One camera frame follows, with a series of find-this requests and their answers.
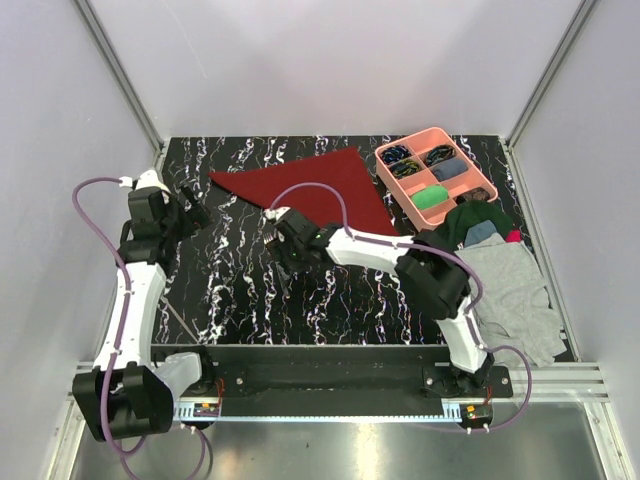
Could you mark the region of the red cloth napkin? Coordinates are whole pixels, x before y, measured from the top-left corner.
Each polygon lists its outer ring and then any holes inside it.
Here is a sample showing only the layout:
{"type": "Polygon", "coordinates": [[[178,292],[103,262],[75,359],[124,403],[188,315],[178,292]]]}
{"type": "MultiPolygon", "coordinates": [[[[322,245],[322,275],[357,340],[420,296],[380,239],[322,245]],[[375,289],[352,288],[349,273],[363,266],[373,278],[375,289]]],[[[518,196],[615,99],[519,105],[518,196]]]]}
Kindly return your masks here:
{"type": "Polygon", "coordinates": [[[366,233],[395,236],[390,215],[354,147],[253,169],[211,172],[216,186],[257,207],[296,209],[316,225],[340,223],[366,233]]]}

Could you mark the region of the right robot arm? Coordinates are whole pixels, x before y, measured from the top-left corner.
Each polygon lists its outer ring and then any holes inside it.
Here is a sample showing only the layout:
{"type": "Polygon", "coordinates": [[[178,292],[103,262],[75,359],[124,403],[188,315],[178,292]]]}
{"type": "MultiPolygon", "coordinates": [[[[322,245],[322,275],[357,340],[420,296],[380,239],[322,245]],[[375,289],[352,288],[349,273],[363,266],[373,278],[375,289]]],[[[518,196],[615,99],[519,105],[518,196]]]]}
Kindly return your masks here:
{"type": "Polygon", "coordinates": [[[267,209],[264,216],[275,228],[265,244],[286,274],[331,265],[396,277],[407,303],[442,332],[457,390],[472,397],[488,387],[494,357],[483,345],[472,311],[473,276],[434,232],[385,236],[339,224],[319,227],[290,207],[267,209]]]}

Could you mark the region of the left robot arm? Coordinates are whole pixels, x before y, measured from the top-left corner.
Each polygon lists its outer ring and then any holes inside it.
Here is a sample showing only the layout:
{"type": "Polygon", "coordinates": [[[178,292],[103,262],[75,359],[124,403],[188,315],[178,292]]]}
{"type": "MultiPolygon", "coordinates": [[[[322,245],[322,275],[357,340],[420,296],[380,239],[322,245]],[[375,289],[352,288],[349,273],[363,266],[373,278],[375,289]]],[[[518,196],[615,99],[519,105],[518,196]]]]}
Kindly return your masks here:
{"type": "Polygon", "coordinates": [[[184,208],[154,169],[115,182],[129,191],[130,217],[117,244],[98,236],[115,260],[116,298],[90,371],[72,383],[94,439],[109,444],[167,432],[181,395],[206,395],[216,382],[199,350],[171,354],[160,365],[151,353],[156,310],[178,246],[209,224],[206,210],[189,189],[183,192],[191,206],[184,208]]]}

